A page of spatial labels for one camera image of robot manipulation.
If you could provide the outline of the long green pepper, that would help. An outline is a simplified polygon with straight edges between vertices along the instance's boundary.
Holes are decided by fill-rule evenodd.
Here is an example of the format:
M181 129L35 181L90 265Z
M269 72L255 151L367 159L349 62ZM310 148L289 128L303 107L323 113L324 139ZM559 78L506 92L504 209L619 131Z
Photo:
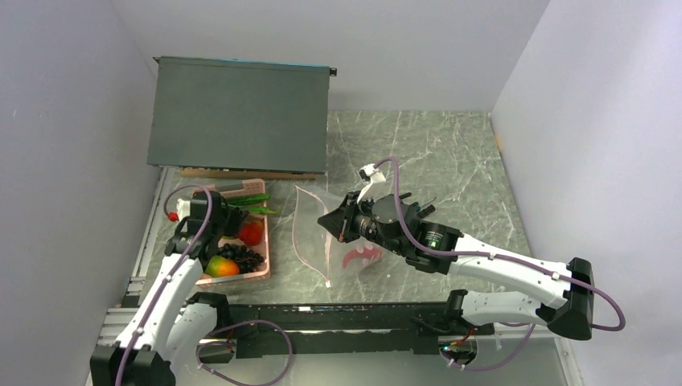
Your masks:
M232 196L226 197L227 204L237 207L247 207L252 205L258 205L268 201L270 194L268 193L257 193L252 195L242 195L242 196Z
M258 207L258 206L250 206L246 207L247 211L251 215L263 215L263 216L269 216L269 215L276 215L279 213L277 209L272 209L270 207Z

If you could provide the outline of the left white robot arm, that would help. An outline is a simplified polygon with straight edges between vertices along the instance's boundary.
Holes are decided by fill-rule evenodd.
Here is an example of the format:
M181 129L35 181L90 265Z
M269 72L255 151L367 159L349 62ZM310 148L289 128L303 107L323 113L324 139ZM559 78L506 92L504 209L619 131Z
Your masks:
M185 214L165 208L177 224L150 292L109 346L97 345L89 361L94 385L174 385L178 364L199 341L229 331L224 295L191 295L220 240L239 233L248 212L217 191L195 185Z

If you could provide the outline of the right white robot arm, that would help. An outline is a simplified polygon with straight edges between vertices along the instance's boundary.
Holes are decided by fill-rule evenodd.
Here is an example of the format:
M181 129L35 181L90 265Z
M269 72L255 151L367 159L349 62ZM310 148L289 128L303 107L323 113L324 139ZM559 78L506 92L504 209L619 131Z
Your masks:
M401 204L407 225L402 228L394 195L363 202L357 196L347 194L335 210L317 220L338 242L364 239L403 257L418 271L477 277L507 288L502 294L451 291L443 312L448 331L461 334L493 322L530 323L567 339L591 339L594 275L587 260L541 261L496 248L457 228L428 221L432 205Z

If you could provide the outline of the clear zip top bag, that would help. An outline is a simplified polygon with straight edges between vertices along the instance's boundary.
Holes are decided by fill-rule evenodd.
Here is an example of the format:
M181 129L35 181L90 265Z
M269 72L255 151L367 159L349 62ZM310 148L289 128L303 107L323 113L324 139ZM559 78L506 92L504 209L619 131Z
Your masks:
M297 185L295 193L296 203L292 227L294 253L305 266L323 277L328 288L341 285L342 282L371 266L362 269L343 269L342 259L351 250L362 247L378 248L383 252L383 258L387 255L378 245L364 239L358 239L349 244L339 243L317 223L320 216L335 210L341 204L343 200L341 197L316 186Z

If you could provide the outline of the red chili pepper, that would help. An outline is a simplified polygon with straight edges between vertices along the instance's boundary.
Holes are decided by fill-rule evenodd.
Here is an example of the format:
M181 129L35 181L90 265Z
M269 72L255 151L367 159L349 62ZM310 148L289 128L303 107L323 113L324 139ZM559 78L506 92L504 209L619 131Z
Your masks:
M360 249L353 249L346 253L342 259L342 268L359 268L362 269L369 265L373 265L383 258L383 252L378 248L362 247Z

